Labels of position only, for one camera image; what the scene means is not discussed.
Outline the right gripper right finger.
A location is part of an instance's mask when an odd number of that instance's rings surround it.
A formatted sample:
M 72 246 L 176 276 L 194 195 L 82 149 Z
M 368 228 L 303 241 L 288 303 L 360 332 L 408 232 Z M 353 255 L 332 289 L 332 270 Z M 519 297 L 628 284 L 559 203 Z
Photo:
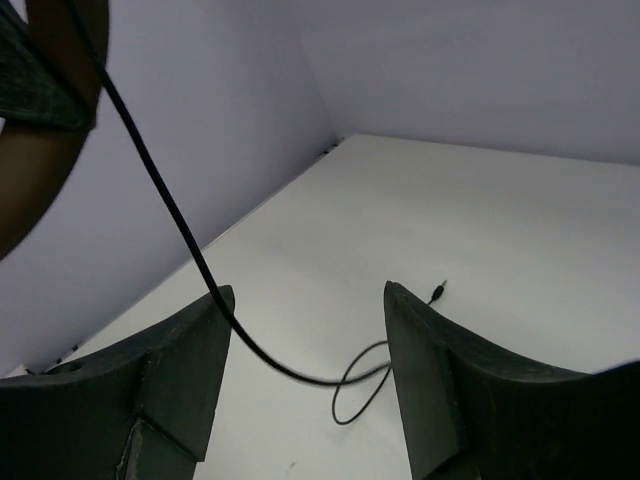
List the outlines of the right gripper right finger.
M 635 479 L 639 365 L 589 374 L 502 348 L 404 286 L 384 288 L 415 479 Z

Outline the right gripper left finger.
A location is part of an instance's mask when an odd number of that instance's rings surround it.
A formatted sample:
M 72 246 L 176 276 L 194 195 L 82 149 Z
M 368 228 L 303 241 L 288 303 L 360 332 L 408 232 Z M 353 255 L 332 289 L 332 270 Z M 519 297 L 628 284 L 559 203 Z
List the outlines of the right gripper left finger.
M 230 339 L 206 294 L 90 355 L 3 379 L 2 478 L 192 478 L 206 456 Z

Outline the brown silver headphones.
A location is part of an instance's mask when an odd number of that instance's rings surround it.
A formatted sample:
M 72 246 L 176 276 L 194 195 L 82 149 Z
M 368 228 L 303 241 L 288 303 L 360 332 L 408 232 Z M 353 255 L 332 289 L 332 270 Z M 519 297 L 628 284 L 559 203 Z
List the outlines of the brown silver headphones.
M 96 125 L 107 1 L 1 4 L 1 254 L 50 208 Z

